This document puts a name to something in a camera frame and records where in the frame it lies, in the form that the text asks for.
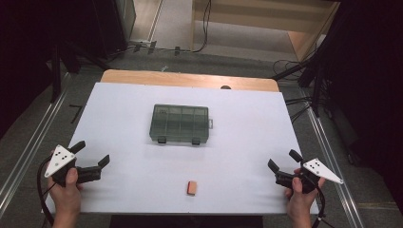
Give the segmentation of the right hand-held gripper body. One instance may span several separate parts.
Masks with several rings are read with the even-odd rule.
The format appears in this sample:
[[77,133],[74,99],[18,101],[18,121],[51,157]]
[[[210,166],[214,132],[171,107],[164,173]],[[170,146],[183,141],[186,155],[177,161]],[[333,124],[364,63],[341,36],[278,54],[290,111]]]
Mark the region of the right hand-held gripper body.
[[323,178],[338,184],[343,183],[343,179],[338,177],[319,159],[312,159],[304,162],[298,173],[288,174],[275,167],[276,184],[292,189],[293,178],[299,178],[302,183],[302,193],[308,194],[318,187],[318,181]]

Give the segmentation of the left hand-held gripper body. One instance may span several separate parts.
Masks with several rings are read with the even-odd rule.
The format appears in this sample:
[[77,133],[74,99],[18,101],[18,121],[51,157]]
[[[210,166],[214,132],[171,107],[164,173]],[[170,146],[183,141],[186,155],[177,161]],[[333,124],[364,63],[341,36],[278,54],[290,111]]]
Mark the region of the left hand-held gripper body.
[[91,167],[79,167],[75,164],[76,154],[72,154],[69,148],[57,145],[50,157],[45,177],[52,177],[52,180],[60,186],[66,186],[66,175],[70,168],[76,168],[78,171],[78,183],[98,181],[101,178],[102,167],[98,164]]

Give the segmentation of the smoky clear plastic compartment box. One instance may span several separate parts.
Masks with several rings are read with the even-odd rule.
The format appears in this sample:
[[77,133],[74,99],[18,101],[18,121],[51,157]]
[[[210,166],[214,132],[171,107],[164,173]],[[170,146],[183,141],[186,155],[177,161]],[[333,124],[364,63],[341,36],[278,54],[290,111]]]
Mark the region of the smoky clear plastic compartment box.
[[200,145],[209,139],[210,119],[206,106],[155,104],[149,136],[157,143]]

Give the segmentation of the small wooden stamp block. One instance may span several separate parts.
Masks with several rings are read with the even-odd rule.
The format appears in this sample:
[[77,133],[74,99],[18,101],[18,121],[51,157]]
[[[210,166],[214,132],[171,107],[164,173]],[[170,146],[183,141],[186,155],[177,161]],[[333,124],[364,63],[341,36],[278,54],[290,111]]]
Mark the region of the small wooden stamp block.
[[186,193],[187,193],[188,195],[195,196],[196,193],[197,193],[197,187],[198,187],[197,183],[196,183],[195,181],[191,180],[191,181],[187,184]]

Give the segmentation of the person's right hand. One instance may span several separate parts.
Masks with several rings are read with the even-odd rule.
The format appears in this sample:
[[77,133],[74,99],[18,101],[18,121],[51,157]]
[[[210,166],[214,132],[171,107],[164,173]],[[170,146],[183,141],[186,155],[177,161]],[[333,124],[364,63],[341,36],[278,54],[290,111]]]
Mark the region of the person's right hand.
[[288,199],[286,204],[287,215],[292,220],[309,218],[312,204],[318,194],[317,189],[307,194],[304,194],[302,190],[303,185],[300,178],[293,178],[292,188],[284,190],[285,197]]

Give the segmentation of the person's left hand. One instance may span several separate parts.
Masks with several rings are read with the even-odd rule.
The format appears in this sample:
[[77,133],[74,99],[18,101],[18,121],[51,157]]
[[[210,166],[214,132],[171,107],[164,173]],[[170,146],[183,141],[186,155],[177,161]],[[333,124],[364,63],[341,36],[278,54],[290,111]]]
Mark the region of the person's left hand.
[[50,189],[50,196],[55,204],[57,218],[73,219],[79,216],[83,186],[77,180],[77,169],[70,168],[66,175],[66,186],[56,184]]

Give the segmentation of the white table cover sheet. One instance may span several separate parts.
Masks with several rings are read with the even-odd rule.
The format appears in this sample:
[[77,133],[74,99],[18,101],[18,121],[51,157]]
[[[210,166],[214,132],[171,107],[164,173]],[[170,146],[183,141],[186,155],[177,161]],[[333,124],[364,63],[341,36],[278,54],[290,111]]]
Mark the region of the white table cover sheet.
[[[207,143],[152,141],[156,104],[206,106]],[[110,157],[101,179],[84,186],[85,213],[283,214],[284,189],[267,163],[297,168],[289,152],[298,142],[279,92],[98,83],[71,140],[86,142],[80,166]],[[186,193],[190,181],[195,196]]]

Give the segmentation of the black metal stand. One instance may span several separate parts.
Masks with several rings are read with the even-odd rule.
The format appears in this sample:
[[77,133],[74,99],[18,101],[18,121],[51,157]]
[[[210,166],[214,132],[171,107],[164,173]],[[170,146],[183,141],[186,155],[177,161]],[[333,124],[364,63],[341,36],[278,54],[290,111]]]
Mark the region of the black metal stand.
[[310,107],[313,109],[317,118],[319,117],[318,107],[320,88],[322,80],[324,79],[324,61],[326,55],[329,54],[330,49],[334,44],[334,40],[335,36],[333,34],[328,34],[311,57],[272,77],[272,79],[277,82],[292,73],[304,69],[302,75],[297,80],[297,83],[300,87],[307,87],[310,83],[314,83],[314,93]]
[[50,101],[52,103],[54,103],[61,94],[61,63],[65,64],[68,72],[78,73],[81,64],[77,56],[86,58],[92,64],[103,70],[110,69],[107,63],[101,61],[83,47],[79,47],[77,44],[66,39],[57,38],[51,43],[52,96]]

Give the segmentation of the dark cabinet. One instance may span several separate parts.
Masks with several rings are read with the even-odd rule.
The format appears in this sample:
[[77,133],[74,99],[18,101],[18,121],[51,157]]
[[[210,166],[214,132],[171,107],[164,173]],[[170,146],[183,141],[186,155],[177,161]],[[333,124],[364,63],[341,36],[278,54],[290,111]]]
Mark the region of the dark cabinet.
[[134,0],[92,0],[101,35],[102,56],[125,50],[136,20]]

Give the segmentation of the light wooden shelf unit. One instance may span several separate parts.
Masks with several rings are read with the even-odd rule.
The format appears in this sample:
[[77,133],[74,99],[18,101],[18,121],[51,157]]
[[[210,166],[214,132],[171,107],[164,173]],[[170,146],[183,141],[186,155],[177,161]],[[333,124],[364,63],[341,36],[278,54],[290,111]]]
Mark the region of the light wooden shelf unit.
[[210,21],[264,29],[286,30],[299,61],[332,25],[337,0],[192,0],[189,47],[194,49],[195,22],[211,3]]

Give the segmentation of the metal floor rail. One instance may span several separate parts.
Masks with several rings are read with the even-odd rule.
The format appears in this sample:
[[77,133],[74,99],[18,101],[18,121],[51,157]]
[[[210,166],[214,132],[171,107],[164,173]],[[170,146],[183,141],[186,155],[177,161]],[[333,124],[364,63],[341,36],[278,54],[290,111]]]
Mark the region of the metal floor rail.
[[[310,102],[306,103],[308,108],[308,116],[313,129],[317,135],[317,140],[320,145],[325,163],[328,165],[331,171],[333,171],[338,177],[344,178],[340,166],[336,161],[335,153],[332,146],[329,143],[321,119],[316,115]],[[349,221],[351,228],[365,228],[363,220],[359,215],[355,200],[351,194],[349,185],[346,181],[342,184],[335,183],[335,188],[340,199],[341,206],[343,208],[346,219]]]
[[53,103],[48,105],[44,116],[36,126],[33,134],[29,139],[29,142],[25,146],[16,164],[13,166],[13,169],[11,170],[5,183],[0,188],[0,218],[6,212],[19,184],[21,183],[30,164],[32,163],[32,160],[35,157],[40,144],[47,135],[48,129],[50,128],[56,115],[58,114],[66,97],[67,90],[74,78],[75,75],[72,73],[66,73],[62,77],[61,94]]

